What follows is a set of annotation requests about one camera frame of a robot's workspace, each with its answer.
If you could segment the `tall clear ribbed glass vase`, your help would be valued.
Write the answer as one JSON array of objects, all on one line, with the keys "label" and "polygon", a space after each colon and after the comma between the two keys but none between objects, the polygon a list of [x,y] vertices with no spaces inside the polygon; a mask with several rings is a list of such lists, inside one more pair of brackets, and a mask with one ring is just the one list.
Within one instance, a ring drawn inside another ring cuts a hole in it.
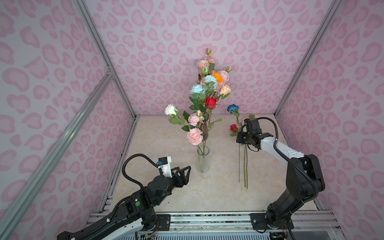
[{"label": "tall clear ribbed glass vase", "polygon": [[206,173],[210,170],[211,161],[210,161],[210,149],[209,147],[198,147],[197,149],[198,159],[196,162],[196,169],[200,173]]}]

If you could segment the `peach rose stem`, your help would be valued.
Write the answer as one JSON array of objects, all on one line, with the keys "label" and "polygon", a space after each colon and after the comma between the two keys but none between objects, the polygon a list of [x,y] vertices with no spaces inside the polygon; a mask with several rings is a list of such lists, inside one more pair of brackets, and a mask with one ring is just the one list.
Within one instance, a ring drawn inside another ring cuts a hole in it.
[{"label": "peach rose stem", "polygon": [[219,94],[220,94],[220,99],[225,99],[227,98],[230,93],[231,93],[231,88],[228,86],[228,85],[224,85],[220,91],[219,91]]}]

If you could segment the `white rose spray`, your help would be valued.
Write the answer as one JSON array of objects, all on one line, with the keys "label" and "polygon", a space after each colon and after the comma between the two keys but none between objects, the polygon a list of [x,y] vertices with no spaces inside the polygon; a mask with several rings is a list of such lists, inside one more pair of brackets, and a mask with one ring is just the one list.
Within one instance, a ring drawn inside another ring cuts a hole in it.
[{"label": "white rose spray", "polygon": [[168,121],[172,125],[180,125],[185,132],[190,130],[187,120],[184,116],[180,116],[178,109],[173,104],[169,104],[165,108],[165,115],[169,117]]}]

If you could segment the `orange flower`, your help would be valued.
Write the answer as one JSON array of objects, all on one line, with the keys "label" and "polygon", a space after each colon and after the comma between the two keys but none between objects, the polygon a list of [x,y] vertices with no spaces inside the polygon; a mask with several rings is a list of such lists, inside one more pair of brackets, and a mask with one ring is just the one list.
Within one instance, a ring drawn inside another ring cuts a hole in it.
[{"label": "orange flower", "polygon": [[217,83],[221,83],[223,81],[223,78],[221,77],[220,74],[217,72],[212,72],[211,75],[216,79]]}]

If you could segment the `pink peony flower spray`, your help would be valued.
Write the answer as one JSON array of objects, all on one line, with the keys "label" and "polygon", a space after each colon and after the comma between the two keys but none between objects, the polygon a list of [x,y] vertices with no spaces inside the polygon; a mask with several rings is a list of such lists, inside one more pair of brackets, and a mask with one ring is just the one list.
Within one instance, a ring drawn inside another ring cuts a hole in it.
[{"label": "pink peony flower spray", "polygon": [[230,76],[229,73],[225,70],[218,71],[218,74],[222,78],[222,81],[218,83],[218,89],[221,89],[224,85],[228,83],[228,81],[230,80]]}]

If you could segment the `light blue flower spray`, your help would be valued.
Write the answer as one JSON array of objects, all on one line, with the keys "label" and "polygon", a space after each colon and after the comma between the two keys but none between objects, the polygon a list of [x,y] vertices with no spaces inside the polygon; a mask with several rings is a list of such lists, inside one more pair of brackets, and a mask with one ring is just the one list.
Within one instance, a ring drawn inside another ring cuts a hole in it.
[{"label": "light blue flower spray", "polygon": [[218,83],[211,75],[212,72],[210,72],[210,70],[213,70],[212,66],[214,64],[211,64],[209,68],[204,68],[198,75],[199,83],[192,86],[189,97],[192,103],[189,109],[195,112],[200,110],[203,116],[206,112],[205,99],[207,97],[219,98],[219,94],[216,91]]}]

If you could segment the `pink rose bud spray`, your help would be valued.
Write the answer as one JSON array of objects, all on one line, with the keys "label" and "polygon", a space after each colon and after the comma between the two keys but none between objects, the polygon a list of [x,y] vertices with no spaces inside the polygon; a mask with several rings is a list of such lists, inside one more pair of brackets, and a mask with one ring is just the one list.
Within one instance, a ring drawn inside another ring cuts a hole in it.
[{"label": "pink rose bud spray", "polygon": [[198,60],[196,63],[198,69],[203,70],[204,68],[209,68],[211,64],[215,64],[215,60],[211,56],[211,53],[211,49],[206,49],[206,56]]}]

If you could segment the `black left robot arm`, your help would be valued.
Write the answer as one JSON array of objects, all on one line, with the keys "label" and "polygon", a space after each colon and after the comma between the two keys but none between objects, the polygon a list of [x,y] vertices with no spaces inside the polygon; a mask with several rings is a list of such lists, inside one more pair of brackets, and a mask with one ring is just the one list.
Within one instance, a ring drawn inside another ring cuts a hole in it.
[{"label": "black left robot arm", "polygon": [[113,210],[94,224],[74,233],[64,231],[58,240],[118,240],[131,233],[150,231],[157,226],[155,207],[159,206],[174,188],[189,183],[191,167],[171,169],[170,178],[155,177],[146,187],[120,200]]}]

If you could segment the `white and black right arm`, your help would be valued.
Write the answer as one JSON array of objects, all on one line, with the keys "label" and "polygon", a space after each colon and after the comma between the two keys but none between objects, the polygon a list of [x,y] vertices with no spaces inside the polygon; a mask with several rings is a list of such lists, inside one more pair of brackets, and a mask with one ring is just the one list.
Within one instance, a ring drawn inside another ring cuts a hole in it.
[{"label": "white and black right arm", "polygon": [[317,156],[295,151],[269,133],[238,133],[236,142],[267,152],[287,164],[286,189],[266,211],[265,223],[269,228],[278,229],[289,222],[294,212],[325,190],[323,172]]}]

